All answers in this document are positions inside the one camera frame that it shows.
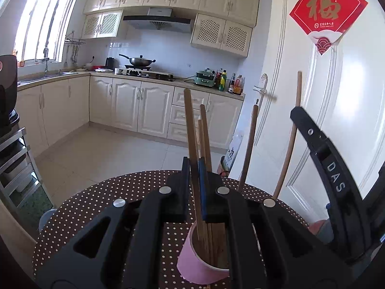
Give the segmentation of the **person right hand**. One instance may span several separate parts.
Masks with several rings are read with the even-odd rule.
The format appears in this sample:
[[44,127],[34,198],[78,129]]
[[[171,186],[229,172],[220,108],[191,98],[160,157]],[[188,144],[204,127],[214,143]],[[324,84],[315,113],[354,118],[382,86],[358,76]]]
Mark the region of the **person right hand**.
[[320,220],[309,226],[309,231],[323,244],[329,244],[334,240],[334,233],[330,220]]

